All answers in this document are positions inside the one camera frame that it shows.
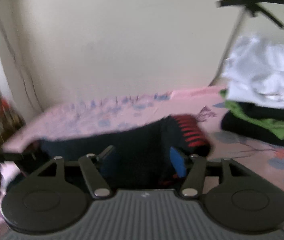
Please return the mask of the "pink tree-print bed sheet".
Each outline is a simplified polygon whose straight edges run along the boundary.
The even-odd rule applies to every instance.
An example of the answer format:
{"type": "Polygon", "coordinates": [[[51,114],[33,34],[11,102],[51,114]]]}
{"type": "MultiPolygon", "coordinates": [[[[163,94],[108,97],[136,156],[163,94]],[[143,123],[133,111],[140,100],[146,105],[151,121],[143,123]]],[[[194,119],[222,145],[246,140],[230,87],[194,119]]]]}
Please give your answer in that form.
{"type": "Polygon", "coordinates": [[[221,129],[222,89],[208,87],[65,104],[0,148],[0,239],[284,239],[284,146],[221,129]],[[92,197],[77,161],[55,156],[30,174],[24,149],[193,115],[211,144],[203,192],[113,189],[92,197]]]}

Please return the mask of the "folded green black garment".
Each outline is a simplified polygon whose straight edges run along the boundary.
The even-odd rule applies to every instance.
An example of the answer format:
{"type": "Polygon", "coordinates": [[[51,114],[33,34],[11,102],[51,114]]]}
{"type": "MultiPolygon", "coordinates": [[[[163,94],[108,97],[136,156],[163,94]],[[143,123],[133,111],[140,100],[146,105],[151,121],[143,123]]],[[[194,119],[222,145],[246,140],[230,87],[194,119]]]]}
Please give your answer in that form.
{"type": "Polygon", "coordinates": [[[260,107],[253,103],[226,99],[227,91],[220,96],[228,109],[221,121],[221,129],[237,135],[284,146],[284,109],[260,107]]]}

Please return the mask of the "black red patterned knit sweater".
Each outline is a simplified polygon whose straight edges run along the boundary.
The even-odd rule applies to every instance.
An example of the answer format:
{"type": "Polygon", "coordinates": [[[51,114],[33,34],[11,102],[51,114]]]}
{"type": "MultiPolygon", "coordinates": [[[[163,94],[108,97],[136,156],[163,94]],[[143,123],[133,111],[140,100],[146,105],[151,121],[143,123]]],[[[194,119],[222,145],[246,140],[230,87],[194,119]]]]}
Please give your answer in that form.
{"type": "Polygon", "coordinates": [[[23,151],[28,157],[22,171],[30,174],[55,156],[77,161],[89,153],[98,155],[107,147],[113,150],[98,163],[99,172],[113,189],[178,188],[186,168],[178,167],[171,154],[181,152],[207,157],[208,137],[193,115],[169,115],[128,131],[113,132],[70,140],[37,140],[23,151]]]}

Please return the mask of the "black tape cross lower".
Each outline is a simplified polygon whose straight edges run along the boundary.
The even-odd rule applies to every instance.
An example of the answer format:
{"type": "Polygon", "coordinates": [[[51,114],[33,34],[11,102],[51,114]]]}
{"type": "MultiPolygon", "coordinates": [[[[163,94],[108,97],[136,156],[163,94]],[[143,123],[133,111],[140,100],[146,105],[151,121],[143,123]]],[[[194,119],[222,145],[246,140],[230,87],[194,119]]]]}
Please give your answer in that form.
{"type": "Polygon", "coordinates": [[[263,14],[272,21],[279,29],[284,30],[284,23],[276,18],[270,11],[260,5],[260,3],[270,3],[284,5],[284,0],[219,0],[218,7],[244,7],[252,17],[256,17],[257,13],[263,14]]]}

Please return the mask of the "folded white garment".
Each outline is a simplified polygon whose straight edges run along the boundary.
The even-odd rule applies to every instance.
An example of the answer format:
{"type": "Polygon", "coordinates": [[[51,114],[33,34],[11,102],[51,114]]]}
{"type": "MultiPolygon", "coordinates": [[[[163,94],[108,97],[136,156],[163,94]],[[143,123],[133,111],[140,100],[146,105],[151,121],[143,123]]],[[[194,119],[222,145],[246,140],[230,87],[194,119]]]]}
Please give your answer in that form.
{"type": "Polygon", "coordinates": [[[226,59],[227,100],[284,109],[284,44],[239,38],[226,59]]]}

